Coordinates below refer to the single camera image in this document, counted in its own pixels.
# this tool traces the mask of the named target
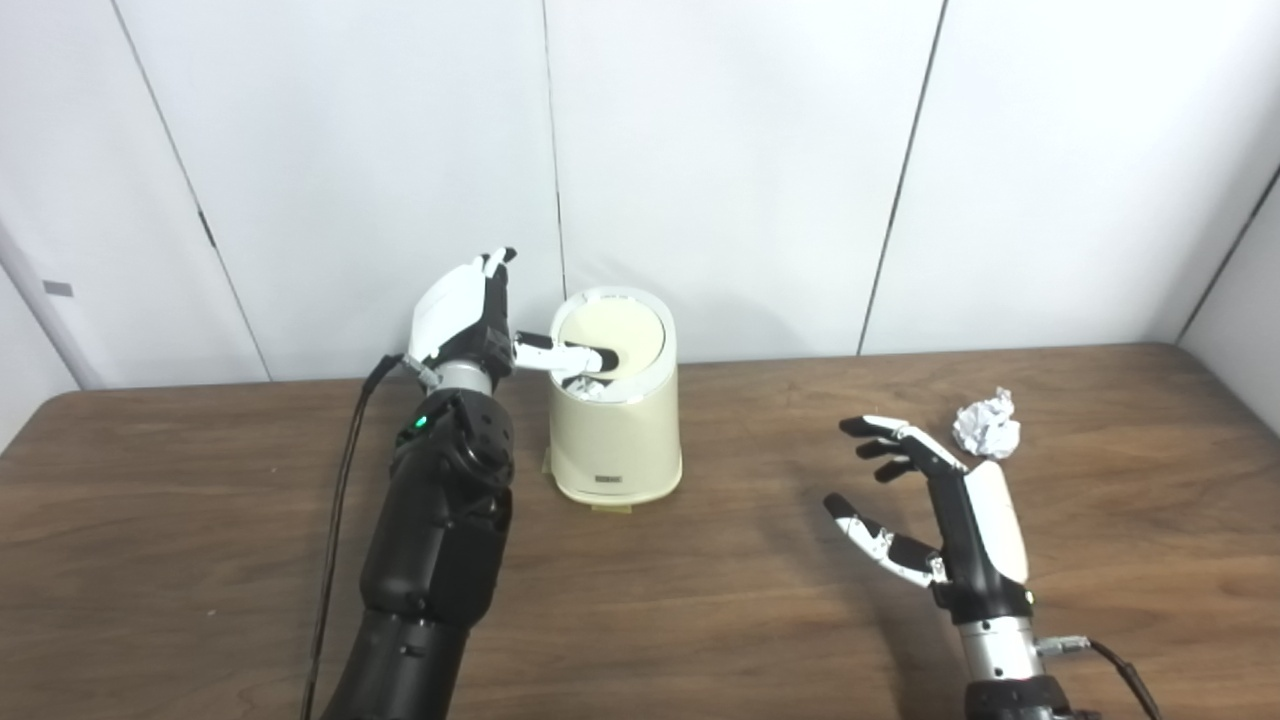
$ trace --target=wooden table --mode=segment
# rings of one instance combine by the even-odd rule
[[[836,430],[881,413],[946,437],[1014,391],[1005,462],[1041,634],[1096,635],[1166,717],[1280,711],[1280,441],[1166,346],[681,368],[685,479],[631,515],[541,475],[544,384],[507,382],[516,520],[453,717],[959,717],[955,633],[844,539],[820,498],[934,541],[918,479],[878,486]],[[46,405],[0,459],[0,717],[292,719],[355,382],[93,392]],[[388,380],[346,506],[320,696],[358,620]],[[1140,712],[1093,656],[1073,702]]]

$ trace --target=robotic arm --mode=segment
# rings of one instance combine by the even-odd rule
[[[1080,635],[1036,639],[1027,551],[1000,465],[986,461],[970,470],[904,420],[863,415],[841,421],[840,429],[870,441],[858,447],[859,457],[890,457],[876,470],[877,480],[924,475],[941,548],[890,532],[840,495],[827,496],[824,505],[854,544],[882,568],[931,589],[937,606],[951,614],[969,666],[968,720],[1098,717],[1073,711],[1041,660],[1089,647],[1116,665],[1148,716],[1160,717],[1133,666],[1106,647]]]
[[[515,256],[502,247],[456,268],[415,307],[403,363],[425,397],[396,438],[360,577],[364,619],[324,720],[448,714],[467,635],[493,601],[512,518],[511,418],[493,391],[516,366],[617,366],[609,350],[512,338]]]

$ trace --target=crumpled paper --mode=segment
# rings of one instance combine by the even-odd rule
[[[956,413],[951,425],[960,447],[970,455],[1004,460],[1014,454],[1021,439],[1023,424],[1012,419],[1014,393],[996,388],[996,397],[974,402]]]

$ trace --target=black cable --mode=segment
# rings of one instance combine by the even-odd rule
[[[1147,685],[1143,684],[1142,678],[1138,676],[1138,669],[1132,664],[1125,662],[1119,655],[1111,651],[1107,646],[1100,643],[1098,641],[1089,638],[1089,647],[1096,650],[1098,655],[1106,657],[1116,667],[1116,673],[1124,679],[1124,683],[1129,685],[1133,691],[1133,696],[1138,698],[1138,703],[1142,705],[1142,710],[1147,714],[1151,720],[1161,720],[1160,708],[1156,707],[1156,700],[1151,697],[1147,691]]]
[[[338,464],[338,480],[333,488],[333,506],[329,509],[329,538],[325,541],[324,570],[320,574],[320,607],[316,611],[315,629],[311,632],[311,657],[307,670],[307,682],[302,689],[301,720],[311,720],[311,706],[315,702],[316,678],[320,674],[320,651],[324,648],[325,623],[329,618],[329,597],[333,594],[333,570],[338,559],[338,528],[342,525],[342,505],[347,495],[347,478],[351,475],[351,464],[356,457],[356,442],[360,439],[360,427],[365,421],[365,407],[369,398],[383,382],[387,373],[390,373],[403,359],[403,355],[383,355],[374,372],[369,373],[365,383],[360,386],[360,397],[356,400],[356,410],[351,415],[351,425],[347,429],[347,445],[342,451],[342,462]]]

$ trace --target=white wall panel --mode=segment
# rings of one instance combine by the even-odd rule
[[[265,379],[110,3],[0,3],[0,99],[4,251],[90,384]]]
[[[517,324],[562,300],[536,0],[120,0],[275,378],[364,375],[499,245]]]
[[[864,352],[1172,341],[1280,161],[1280,4],[952,3]]]
[[[0,269],[0,452],[50,397],[77,389],[27,304]]]
[[[1280,433],[1280,192],[1271,192],[1183,346]]]
[[[852,354],[938,3],[548,0],[566,279],[684,360]]]

